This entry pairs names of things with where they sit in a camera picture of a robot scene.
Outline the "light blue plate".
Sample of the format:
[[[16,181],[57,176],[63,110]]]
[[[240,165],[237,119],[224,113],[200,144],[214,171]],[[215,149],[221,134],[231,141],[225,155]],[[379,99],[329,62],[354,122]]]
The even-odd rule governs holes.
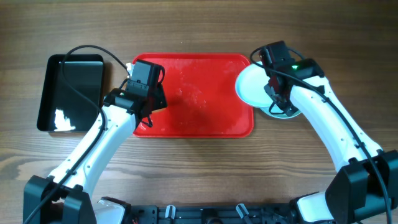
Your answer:
[[[301,114],[300,111],[296,111],[296,112],[295,112],[294,114],[292,114],[291,116],[288,116],[288,115],[286,115],[285,113],[284,113],[284,114],[279,114],[280,109],[278,109],[278,108],[276,108],[276,110],[277,110],[276,114],[272,114],[272,113],[269,111],[269,107],[263,107],[263,108],[261,108],[261,110],[262,110],[265,114],[267,114],[268,116],[271,116],[271,117],[277,118],[277,119],[291,119],[291,118],[294,118],[294,117],[296,117],[296,116],[298,116],[298,115]]]
[[[265,92],[269,77],[263,68],[251,64],[240,72],[235,82],[237,96],[255,108],[270,107],[272,100]]]

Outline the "red plastic tray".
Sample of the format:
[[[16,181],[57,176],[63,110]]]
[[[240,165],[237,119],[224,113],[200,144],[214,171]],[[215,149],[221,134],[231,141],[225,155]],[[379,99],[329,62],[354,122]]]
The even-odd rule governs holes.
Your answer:
[[[144,53],[136,57],[165,68],[167,107],[141,124],[139,138],[244,138],[254,128],[253,108],[236,94],[242,54]]]

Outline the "black water tray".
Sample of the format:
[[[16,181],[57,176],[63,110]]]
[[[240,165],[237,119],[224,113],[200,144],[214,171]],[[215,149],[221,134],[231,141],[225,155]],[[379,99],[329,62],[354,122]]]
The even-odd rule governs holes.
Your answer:
[[[52,55],[47,62],[37,129],[46,132],[88,131],[99,115],[83,96],[101,104],[104,61],[98,54],[72,54],[64,64],[64,54]]]

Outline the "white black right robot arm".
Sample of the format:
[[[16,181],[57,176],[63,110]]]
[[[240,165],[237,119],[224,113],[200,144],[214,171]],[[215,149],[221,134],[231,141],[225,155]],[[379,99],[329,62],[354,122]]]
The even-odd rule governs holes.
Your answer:
[[[299,223],[360,223],[397,208],[397,151],[383,151],[356,123],[312,58],[296,61],[283,41],[259,47],[264,90],[279,114],[301,112],[327,148],[336,175],[323,192],[293,200]]]

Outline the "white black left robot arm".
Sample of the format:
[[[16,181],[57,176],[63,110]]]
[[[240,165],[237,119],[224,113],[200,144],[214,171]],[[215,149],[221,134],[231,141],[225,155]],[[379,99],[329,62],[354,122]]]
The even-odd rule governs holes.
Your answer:
[[[98,120],[48,177],[32,176],[24,188],[24,223],[124,223],[131,205],[103,197],[92,203],[98,180],[120,145],[153,111],[166,108],[162,84],[133,81],[104,99]]]

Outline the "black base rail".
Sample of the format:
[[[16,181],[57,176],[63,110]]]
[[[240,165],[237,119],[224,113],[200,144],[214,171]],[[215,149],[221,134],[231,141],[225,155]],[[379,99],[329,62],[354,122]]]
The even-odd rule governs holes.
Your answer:
[[[287,203],[249,206],[166,207],[132,206],[123,223],[128,224],[279,224],[296,223],[297,213]]]

